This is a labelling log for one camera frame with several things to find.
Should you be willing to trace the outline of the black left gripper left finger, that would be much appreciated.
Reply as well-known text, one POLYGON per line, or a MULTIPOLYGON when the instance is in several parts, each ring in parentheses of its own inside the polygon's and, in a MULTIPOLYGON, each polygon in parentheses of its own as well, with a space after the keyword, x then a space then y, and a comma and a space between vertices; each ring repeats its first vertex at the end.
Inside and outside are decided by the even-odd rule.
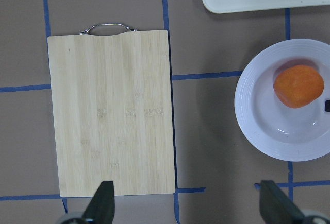
POLYGON ((59 223, 112 223, 114 216, 114 183, 103 181, 82 214, 65 214, 59 218, 59 223))

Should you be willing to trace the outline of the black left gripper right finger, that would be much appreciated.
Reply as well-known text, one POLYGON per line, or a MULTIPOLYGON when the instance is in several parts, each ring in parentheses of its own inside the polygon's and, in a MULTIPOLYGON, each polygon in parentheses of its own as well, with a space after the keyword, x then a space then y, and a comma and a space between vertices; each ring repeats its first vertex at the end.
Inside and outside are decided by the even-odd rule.
POLYGON ((329 223, 329 218, 315 211, 302 211, 272 180, 262 180, 259 212, 264 223, 329 223))

